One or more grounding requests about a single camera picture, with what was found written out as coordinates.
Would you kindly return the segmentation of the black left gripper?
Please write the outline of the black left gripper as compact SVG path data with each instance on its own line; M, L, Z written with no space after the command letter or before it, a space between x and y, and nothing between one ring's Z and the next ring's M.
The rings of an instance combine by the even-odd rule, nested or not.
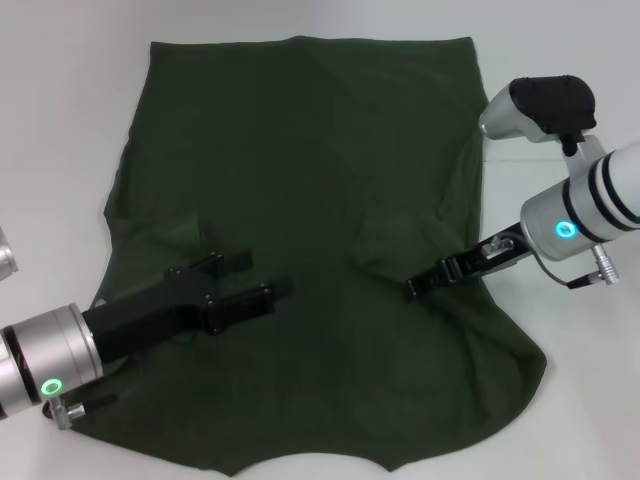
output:
M212 254L189 266L171 267L156 284L82 313L100 360L107 364L201 328L213 305L217 282L226 274L254 267L250 249ZM229 327L275 311L293 294L289 277L270 280L223 300L223 325Z

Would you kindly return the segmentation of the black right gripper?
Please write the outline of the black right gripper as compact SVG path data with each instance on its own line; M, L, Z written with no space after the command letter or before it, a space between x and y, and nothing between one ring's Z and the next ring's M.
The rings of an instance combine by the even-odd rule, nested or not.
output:
M470 281L515 265L531 255L520 223L516 223L472 248L436 263L431 269L409 278L404 295L409 301L428 292Z

